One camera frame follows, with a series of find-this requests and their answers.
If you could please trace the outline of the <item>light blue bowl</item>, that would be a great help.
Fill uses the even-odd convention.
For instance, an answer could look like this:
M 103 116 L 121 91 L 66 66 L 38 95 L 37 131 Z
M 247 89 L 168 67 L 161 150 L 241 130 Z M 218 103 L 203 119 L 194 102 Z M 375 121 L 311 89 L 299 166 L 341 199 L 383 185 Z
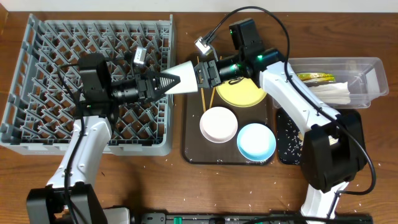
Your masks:
M 265 162 L 275 153 L 276 138 L 266 125 L 251 123 L 241 128 L 236 145 L 246 159 L 254 162 Z

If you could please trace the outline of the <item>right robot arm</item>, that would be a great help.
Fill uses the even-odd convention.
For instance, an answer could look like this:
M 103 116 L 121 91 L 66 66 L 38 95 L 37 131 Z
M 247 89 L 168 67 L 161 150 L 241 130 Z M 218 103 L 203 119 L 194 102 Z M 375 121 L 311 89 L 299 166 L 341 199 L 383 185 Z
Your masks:
M 360 116 L 341 114 L 316 97 L 287 55 L 265 48 L 253 19 L 232 23 L 229 32 L 238 53 L 196 65 L 199 86 L 250 78 L 281 105 L 304 135 L 300 166 L 309 186 L 301 213 L 308 221 L 332 221 L 346 186 L 371 162 Z

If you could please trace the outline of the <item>white pink bowl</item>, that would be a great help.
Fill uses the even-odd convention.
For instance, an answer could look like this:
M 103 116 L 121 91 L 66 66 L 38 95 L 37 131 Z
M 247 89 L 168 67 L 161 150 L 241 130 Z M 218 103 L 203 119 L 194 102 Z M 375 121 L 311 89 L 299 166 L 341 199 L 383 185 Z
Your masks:
M 231 110 L 217 106 L 204 112 L 199 127 L 207 140 L 221 144 L 234 137 L 238 130 L 238 120 Z

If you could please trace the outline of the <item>yellow round plate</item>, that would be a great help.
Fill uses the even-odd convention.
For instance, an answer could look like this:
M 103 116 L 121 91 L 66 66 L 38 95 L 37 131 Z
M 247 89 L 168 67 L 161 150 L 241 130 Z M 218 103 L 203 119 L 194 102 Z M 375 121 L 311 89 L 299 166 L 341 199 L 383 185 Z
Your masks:
M 233 85 L 226 82 L 217 86 L 216 91 L 226 103 L 240 108 L 252 107 L 260 103 L 267 95 L 249 78 L 243 78 L 239 83 Z

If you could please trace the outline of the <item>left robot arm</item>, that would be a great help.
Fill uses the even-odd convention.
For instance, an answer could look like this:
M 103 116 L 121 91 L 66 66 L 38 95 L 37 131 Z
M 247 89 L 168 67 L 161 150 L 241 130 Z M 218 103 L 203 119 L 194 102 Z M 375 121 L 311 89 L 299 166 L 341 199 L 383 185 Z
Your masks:
M 131 223 L 126 207 L 103 208 L 93 184 L 105 146 L 125 103 L 157 101 L 181 82 L 177 75 L 149 71 L 132 80 L 114 82 L 108 58 L 91 53 L 75 66 L 83 83 L 84 100 L 70 93 L 76 106 L 72 138 L 57 171 L 26 200 L 31 223 Z

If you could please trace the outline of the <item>green snack wrapper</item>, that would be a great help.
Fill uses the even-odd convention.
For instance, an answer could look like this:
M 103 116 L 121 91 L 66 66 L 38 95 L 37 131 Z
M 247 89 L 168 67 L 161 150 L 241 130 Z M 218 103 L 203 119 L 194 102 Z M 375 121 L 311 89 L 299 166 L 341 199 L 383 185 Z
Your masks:
M 297 76 L 304 83 L 336 81 L 334 75 L 331 73 L 298 73 Z

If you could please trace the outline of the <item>white napkin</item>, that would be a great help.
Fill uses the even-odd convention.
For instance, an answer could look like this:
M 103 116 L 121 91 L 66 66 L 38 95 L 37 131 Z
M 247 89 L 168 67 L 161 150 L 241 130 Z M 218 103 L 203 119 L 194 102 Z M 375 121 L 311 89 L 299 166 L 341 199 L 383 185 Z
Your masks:
M 351 103 L 347 82 L 311 86 L 309 89 L 326 104 L 347 105 Z

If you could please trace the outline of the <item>white plastic cup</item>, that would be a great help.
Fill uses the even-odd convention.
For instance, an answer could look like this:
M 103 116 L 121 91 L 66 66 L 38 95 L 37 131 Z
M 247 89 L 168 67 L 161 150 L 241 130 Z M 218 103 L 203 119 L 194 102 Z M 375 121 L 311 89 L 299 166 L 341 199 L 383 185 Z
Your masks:
M 164 73 L 175 75 L 180 78 L 180 83 L 166 91 L 166 95 L 193 93 L 198 91 L 197 79 L 191 61 L 168 68 L 164 70 Z

